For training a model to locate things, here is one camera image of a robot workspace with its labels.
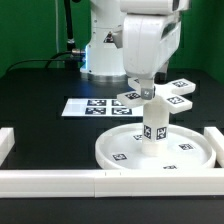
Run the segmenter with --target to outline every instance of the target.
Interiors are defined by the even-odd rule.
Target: black tabletop
[[[197,84],[190,111],[170,123],[203,133],[224,131],[224,86],[197,70],[171,70],[168,81]],[[1,169],[99,169],[100,134],[136,117],[61,116],[68,98],[115,98],[126,82],[99,84],[60,69],[16,69],[0,79],[0,127],[14,127],[16,144]],[[0,199],[0,223],[221,223],[224,200],[211,197]]]

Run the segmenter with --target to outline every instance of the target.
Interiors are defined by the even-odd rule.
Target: white post
[[[169,111],[166,104],[153,99],[144,105],[142,152],[151,157],[165,155],[167,150],[167,135]]]

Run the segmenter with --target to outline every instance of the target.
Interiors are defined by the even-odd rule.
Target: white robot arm
[[[123,27],[117,29],[122,30],[124,69],[139,79],[142,99],[150,100],[155,74],[179,46],[179,12],[188,9],[189,0],[121,0],[120,6],[127,13]],[[118,46],[119,34],[115,30]]]

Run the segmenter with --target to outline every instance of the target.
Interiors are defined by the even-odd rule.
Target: white circular tray
[[[214,167],[216,153],[201,134],[169,125],[167,153],[148,157],[141,151],[142,123],[119,126],[96,141],[96,160],[103,169],[179,169]]]

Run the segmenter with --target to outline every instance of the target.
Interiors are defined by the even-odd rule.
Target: green background
[[[58,46],[59,51],[65,51],[63,0],[0,0],[0,77],[17,61],[48,59],[57,52],[57,1]],[[90,0],[71,5],[74,37],[77,46],[84,48],[90,40]],[[192,0],[192,9],[182,16],[181,43],[171,58],[170,68],[201,69],[224,83],[223,9],[224,0]]]

